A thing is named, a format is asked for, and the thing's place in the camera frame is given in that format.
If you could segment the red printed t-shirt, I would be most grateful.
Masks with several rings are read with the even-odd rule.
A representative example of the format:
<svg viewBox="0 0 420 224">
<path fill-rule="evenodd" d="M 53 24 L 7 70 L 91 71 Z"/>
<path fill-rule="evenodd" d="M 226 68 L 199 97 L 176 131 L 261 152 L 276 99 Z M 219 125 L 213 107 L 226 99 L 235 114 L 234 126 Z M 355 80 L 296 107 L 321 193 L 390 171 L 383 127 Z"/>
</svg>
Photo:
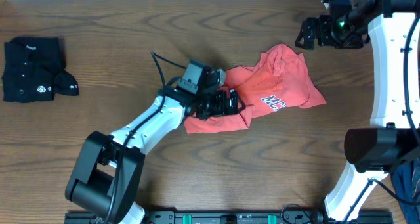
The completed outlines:
<svg viewBox="0 0 420 224">
<path fill-rule="evenodd" d="M 304 54 L 297 54 L 285 44 L 261 53 L 255 66 L 227 70 L 221 89 L 237 91 L 245 109 L 239 114 L 206 120 L 188 118 L 184 122 L 188 134 L 246 130 L 253 118 L 284 108 L 298 106 L 306 109 L 326 103 L 309 76 Z"/>
</svg>

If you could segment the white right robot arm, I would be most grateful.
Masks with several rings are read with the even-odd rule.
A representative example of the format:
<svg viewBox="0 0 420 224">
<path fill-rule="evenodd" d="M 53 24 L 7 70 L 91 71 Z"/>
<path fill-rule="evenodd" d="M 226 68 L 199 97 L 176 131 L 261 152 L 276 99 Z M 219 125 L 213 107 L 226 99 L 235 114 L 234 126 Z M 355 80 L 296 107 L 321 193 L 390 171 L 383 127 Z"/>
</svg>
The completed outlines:
<svg viewBox="0 0 420 224">
<path fill-rule="evenodd" d="M 390 223 L 362 204 L 384 178 L 419 156 L 419 0 L 321 0 L 327 15 L 307 18 L 297 47 L 373 49 L 370 126 L 345 135 L 346 166 L 310 223 Z"/>
</svg>

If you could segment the dark blue garment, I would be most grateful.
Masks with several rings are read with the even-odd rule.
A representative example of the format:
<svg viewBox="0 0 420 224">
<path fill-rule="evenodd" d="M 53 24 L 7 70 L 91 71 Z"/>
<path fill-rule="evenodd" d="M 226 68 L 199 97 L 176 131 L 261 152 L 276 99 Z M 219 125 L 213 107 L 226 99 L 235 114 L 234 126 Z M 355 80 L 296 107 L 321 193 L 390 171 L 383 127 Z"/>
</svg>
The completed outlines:
<svg viewBox="0 0 420 224">
<path fill-rule="evenodd" d="M 419 202 L 419 158 L 400 165 L 391 175 L 396 195 L 409 202 Z M 419 206 L 399 203 L 407 224 L 419 224 Z"/>
</svg>

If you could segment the folded black polo shirt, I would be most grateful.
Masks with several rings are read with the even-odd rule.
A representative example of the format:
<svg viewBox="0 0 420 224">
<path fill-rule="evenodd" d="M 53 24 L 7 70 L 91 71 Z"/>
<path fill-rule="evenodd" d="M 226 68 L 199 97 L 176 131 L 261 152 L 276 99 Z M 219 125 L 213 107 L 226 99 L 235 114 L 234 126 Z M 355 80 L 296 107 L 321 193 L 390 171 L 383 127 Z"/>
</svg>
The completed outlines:
<svg viewBox="0 0 420 224">
<path fill-rule="evenodd" d="M 66 71 L 57 37 L 15 37 L 4 43 L 3 100 L 52 101 L 56 94 L 78 96 L 77 80 Z"/>
</svg>

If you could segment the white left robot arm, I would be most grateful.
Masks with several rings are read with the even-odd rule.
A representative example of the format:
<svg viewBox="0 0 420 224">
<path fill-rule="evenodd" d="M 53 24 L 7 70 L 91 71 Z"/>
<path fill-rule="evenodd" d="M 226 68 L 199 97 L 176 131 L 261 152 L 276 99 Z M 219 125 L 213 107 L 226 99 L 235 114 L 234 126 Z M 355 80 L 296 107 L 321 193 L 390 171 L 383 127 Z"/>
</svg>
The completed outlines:
<svg viewBox="0 0 420 224">
<path fill-rule="evenodd" d="M 244 109 L 235 90 L 195 95 L 167 85 L 125 127 L 109 135 L 94 131 L 85 139 L 65 197 L 103 223 L 142 223 L 146 212 L 135 199 L 146 155 L 188 116 L 207 119 L 236 115 Z"/>
</svg>

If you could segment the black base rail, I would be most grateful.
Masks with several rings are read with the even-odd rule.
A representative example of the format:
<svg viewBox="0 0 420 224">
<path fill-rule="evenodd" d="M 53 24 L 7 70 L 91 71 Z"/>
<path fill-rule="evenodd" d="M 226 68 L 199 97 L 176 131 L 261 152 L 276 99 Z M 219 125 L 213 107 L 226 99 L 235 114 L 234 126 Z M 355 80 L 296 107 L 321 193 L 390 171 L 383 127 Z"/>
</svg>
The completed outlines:
<svg viewBox="0 0 420 224">
<path fill-rule="evenodd" d="M 341 223 L 332 219 L 324 219 L 322 214 L 312 214 L 309 210 L 286 210 L 283 212 L 172 212 L 154 211 L 146 212 L 142 222 L 145 224 L 286 224 L 286 223 Z M 65 224 L 93 224 L 102 223 L 92 213 L 67 213 L 64 216 Z M 347 220 L 350 224 L 392 224 L 394 223 L 390 212 L 360 212 L 357 219 Z"/>
</svg>

